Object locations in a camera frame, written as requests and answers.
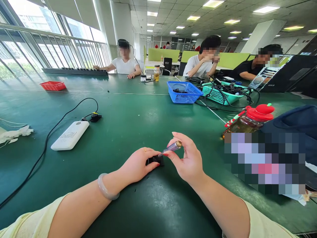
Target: bracelet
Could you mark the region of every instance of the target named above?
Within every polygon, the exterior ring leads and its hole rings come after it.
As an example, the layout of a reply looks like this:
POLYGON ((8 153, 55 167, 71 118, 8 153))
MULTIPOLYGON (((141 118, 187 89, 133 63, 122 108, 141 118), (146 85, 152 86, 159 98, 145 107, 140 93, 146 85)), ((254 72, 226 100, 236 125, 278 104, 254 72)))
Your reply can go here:
POLYGON ((99 175, 99 177, 98 177, 98 185, 99 185, 100 191, 107 199, 112 200, 112 201, 116 200, 119 197, 120 193, 118 193, 116 195, 108 193, 108 190, 106 189, 106 187, 102 181, 102 178, 105 175, 106 175, 106 173, 103 173, 103 174, 99 175))

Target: man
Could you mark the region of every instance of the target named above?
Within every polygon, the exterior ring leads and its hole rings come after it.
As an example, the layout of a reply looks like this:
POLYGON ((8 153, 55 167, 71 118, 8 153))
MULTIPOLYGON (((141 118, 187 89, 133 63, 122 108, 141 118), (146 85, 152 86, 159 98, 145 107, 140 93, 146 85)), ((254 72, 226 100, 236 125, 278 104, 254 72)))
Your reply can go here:
POLYGON ((201 43, 199 55, 190 57, 184 69, 184 76, 208 77, 215 73, 219 62, 221 39, 219 36, 209 36, 201 43))
POLYGON ((170 46, 169 41, 166 42, 166 48, 165 49, 166 50, 171 50, 172 49, 172 47, 170 46))
POLYGON ((127 74, 128 79, 134 78, 142 73, 136 59, 130 58, 130 44, 125 39, 118 40, 121 58, 115 58, 107 67, 100 68, 95 65, 94 69, 105 69, 108 72, 117 69, 118 74, 127 74))
POLYGON ((268 45, 260 49, 259 54, 253 60, 246 60, 239 64, 228 76, 239 81, 242 79, 252 81, 260 73, 263 67, 270 61, 273 55, 283 54, 283 49, 278 44, 268 45))

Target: green table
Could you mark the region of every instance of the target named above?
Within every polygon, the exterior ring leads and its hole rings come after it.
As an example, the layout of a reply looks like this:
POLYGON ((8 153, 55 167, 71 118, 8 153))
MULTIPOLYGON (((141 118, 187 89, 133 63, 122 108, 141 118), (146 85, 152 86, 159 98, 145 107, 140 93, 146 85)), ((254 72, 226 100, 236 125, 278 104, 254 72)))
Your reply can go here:
MULTIPOLYGON (((317 204, 305 207, 282 195, 263 195, 225 169, 221 133, 224 123, 209 109, 196 104, 174 104, 166 81, 146 85, 137 77, 109 78, 41 74, 0 82, 1 118, 28 123, 35 130, 0 150, 0 201, 26 177, 40 156, 44 140, 58 120, 78 102, 92 97, 103 118, 91 123, 73 150, 53 151, 52 143, 74 121, 95 111, 86 100, 51 135, 44 159, 27 184, 0 210, 0 229, 23 213, 35 211, 56 198, 118 169, 138 148, 162 150, 172 131, 194 140, 203 157, 205 172, 230 191, 291 232, 317 230, 317 204), (67 90, 46 92, 38 83, 63 81, 67 90)), ((261 102, 274 104, 276 115, 297 105, 316 103, 289 94, 264 94, 261 102)), ((223 120, 234 113, 216 112, 223 120)), ((178 176, 174 165, 155 169, 142 181, 127 187, 92 224, 84 237, 221 237, 221 229, 195 192, 178 176)))

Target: red plastic basket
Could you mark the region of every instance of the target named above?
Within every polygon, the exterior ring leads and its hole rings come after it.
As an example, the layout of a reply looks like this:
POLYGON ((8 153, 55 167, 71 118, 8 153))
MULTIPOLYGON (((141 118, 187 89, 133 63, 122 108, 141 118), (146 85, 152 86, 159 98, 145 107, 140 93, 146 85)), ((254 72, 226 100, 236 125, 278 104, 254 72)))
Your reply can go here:
POLYGON ((40 83, 45 90, 60 91, 66 88, 64 82, 47 81, 40 83))

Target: window railing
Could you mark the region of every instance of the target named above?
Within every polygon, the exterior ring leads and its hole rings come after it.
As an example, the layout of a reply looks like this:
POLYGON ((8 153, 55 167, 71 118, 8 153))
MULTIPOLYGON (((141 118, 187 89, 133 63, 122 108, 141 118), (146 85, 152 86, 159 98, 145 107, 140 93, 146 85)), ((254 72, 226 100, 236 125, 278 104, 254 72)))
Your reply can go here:
POLYGON ((117 46, 0 23, 0 79, 39 74, 42 68, 106 66, 117 46))

